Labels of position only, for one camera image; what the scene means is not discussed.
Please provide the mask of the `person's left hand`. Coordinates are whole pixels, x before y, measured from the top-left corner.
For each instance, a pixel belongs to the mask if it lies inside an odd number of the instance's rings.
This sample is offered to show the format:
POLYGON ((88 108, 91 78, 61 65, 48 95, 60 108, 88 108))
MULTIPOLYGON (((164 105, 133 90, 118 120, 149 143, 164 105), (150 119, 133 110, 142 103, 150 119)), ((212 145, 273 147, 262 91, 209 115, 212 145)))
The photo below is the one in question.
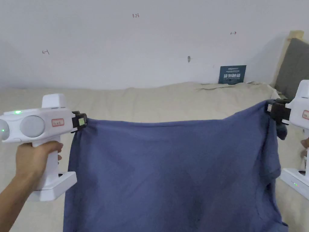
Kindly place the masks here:
POLYGON ((16 174, 19 180, 24 180, 35 190, 46 169, 48 155, 52 152, 60 153, 63 144, 50 141, 33 147, 31 143, 19 145, 16 152, 16 174))

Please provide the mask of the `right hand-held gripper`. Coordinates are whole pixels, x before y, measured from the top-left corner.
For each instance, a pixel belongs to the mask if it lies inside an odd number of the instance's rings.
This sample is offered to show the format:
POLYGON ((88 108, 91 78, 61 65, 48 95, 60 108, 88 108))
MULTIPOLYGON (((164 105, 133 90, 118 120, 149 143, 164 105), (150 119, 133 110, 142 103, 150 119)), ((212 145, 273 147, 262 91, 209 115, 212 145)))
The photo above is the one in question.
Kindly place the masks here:
MULTIPOLYGON (((307 139, 309 137, 309 81, 300 81, 292 101, 281 98, 267 100, 266 112, 276 123, 287 123, 302 128, 307 139)), ((309 199, 308 158, 305 170, 284 168, 280 178, 299 194, 309 199)))

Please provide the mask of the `person's right hand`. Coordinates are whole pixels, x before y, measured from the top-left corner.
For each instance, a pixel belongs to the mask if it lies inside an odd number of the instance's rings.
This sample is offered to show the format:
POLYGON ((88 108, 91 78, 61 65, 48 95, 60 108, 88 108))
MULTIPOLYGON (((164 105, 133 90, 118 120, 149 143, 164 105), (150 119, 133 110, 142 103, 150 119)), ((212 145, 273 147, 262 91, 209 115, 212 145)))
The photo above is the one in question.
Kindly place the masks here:
POLYGON ((308 161, 308 152, 309 152, 309 138, 304 139, 301 141, 302 146, 304 147, 304 149, 301 151, 301 158, 304 160, 304 166, 306 168, 307 166, 307 161, 308 161))

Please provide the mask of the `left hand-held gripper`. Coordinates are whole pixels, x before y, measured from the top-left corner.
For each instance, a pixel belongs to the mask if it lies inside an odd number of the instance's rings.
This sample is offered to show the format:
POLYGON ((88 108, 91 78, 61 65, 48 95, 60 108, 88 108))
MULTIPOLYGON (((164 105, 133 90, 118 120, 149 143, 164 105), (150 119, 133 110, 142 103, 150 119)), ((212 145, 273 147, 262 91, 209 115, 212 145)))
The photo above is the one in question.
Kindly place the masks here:
MULTIPOLYGON (((0 137, 4 143, 60 142, 62 134, 74 133, 87 126, 87 115, 71 111, 63 94, 44 95, 41 108, 5 112, 0 116, 0 137)), ((49 154, 42 179, 30 201, 53 201, 77 182, 75 172, 60 172, 58 153, 49 154)))

